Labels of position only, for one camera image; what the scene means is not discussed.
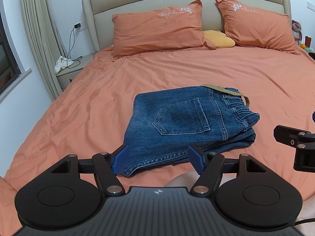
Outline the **blue denim jeans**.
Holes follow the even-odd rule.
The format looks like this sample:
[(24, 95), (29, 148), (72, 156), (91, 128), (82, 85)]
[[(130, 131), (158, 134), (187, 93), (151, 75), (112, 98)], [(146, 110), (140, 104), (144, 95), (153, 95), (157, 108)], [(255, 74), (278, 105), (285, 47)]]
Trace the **blue denim jeans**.
[(202, 86), (138, 94), (124, 135), (129, 159), (122, 175), (187, 162), (189, 145), (204, 153), (251, 146), (260, 115), (243, 99)]

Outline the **orange bed sheet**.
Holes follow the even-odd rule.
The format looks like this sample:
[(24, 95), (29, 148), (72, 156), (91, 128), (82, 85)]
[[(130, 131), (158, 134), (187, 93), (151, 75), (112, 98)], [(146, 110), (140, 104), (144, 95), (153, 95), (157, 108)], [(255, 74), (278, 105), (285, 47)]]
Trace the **orange bed sheet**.
[(14, 197), (25, 184), (69, 153), (85, 159), (122, 144), (137, 94), (203, 84), (233, 87), (249, 97), (260, 120), (246, 152), (294, 185), (303, 199), (312, 197), (314, 174), (295, 171), (294, 150), (273, 138), (277, 125), (314, 131), (314, 62), (303, 51), (235, 46), (116, 59), (106, 48), (49, 106), (1, 178), (1, 235), (21, 228)]

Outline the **olive green belt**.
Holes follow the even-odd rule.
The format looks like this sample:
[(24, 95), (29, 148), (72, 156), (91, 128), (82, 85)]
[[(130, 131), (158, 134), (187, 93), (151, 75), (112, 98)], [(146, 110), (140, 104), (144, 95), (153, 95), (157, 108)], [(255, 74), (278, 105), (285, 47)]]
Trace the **olive green belt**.
[(243, 95), (242, 93), (231, 91), (231, 90), (225, 89), (223, 87), (210, 85), (210, 84), (204, 84), (204, 85), (202, 85), (202, 87), (207, 87), (209, 89), (213, 89), (215, 91), (218, 91), (218, 92), (221, 92), (221, 93), (224, 93), (224, 94), (227, 94), (227, 95), (231, 95), (231, 96), (243, 97), (245, 102), (246, 102), (246, 106), (249, 108), (250, 100), (249, 100), (249, 98), (247, 96)]

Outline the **beige nightstand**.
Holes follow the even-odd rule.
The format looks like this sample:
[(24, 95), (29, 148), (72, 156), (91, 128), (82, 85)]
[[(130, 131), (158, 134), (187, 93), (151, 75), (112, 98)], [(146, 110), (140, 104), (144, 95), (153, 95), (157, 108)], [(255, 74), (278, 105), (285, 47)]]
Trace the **beige nightstand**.
[(66, 89), (67, 86), (74, 80), (74, 78), (81, 72), (81, 70), (94, 58), (94, 54), (89, 54), (75, 61), (72, 65), (64, 70), (61, 70), (57, 75), (60, 88)]

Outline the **white cloth on nightstand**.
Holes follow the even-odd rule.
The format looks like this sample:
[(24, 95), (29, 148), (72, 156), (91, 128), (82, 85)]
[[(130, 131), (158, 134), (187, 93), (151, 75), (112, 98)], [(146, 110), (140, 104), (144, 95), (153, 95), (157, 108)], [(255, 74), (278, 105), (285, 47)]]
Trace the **white cloth on nightstand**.
[(70, 65), (74, 63), (73, 60), (60, 56), (59, 59), (55, 63), (54, 71), (57, 75), (60, 71), (66, 69)]

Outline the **pink plush toy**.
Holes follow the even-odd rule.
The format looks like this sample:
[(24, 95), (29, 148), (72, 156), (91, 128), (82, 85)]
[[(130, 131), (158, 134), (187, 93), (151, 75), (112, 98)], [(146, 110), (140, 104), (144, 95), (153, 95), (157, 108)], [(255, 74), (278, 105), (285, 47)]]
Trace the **pink plush toy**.
[(301, 24), (295, 20), (292, 20), (292, 31), (295, 42), (300, 45), (302, 41), (302, 27)]

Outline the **small yellow cushion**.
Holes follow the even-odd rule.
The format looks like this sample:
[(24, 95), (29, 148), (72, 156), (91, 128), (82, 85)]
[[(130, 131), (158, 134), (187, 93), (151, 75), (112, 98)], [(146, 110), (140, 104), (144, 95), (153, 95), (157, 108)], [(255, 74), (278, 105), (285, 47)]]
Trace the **small yellow cushion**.
[(225, 33), (216, 30), (203, 31), (204, 37), (210, 40), (217, 49), (230, 48), (235, 46), (235, 41)]

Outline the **right orange pillow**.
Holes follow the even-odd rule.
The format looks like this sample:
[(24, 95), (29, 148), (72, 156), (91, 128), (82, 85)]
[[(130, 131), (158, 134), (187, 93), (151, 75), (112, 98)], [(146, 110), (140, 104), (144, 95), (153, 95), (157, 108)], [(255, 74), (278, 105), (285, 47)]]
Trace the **right orange pillow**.
[(240, 46), (254, 46), (297, 53), (287, 14), (252, 7), (237, 0), (216, 0), (224, 32)]

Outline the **orange pillow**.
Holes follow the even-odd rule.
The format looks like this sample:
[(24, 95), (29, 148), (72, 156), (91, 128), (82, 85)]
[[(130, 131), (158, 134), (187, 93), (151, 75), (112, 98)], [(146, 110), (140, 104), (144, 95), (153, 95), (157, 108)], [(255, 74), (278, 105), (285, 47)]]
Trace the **orange pillow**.
[(237, 0), (216, 0), (224, 32), (240, 46), (254, 46), (297, 53), (287, 14), (252, 7)]
[(216, 46), (202, 31), (202, 2), (138, 13), (114, 14), (114, 56)]

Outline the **left orange pillow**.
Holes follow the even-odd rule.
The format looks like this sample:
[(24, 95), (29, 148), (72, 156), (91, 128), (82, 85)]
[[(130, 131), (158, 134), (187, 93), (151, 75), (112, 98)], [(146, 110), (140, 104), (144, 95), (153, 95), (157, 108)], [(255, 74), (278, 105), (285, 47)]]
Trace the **left orange pillow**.
[(138, 13), (114, 14), (114, 56), (216, 46), (202, 31), (202, 2)]

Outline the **beige curtain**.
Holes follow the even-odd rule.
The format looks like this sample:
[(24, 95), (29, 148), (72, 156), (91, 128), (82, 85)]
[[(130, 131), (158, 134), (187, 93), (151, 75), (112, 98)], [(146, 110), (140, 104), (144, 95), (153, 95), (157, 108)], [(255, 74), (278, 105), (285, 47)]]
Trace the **beige curtain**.
[(62, 93), (55, 65), (65, 54), (49, 6), (46, 0), (20, 0), (20, 3), (33, 57), (50, 98), (55, 100)]

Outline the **dark window frame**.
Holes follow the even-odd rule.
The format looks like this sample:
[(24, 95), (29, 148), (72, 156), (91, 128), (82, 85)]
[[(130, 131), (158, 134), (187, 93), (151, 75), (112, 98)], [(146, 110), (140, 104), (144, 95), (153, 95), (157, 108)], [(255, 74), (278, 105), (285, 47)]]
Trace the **dark window frame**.
[(0, 93), (2, 94), (21, 75), (21, 70), (8, 43), (2, 19), (0, 19), (0, 32)]

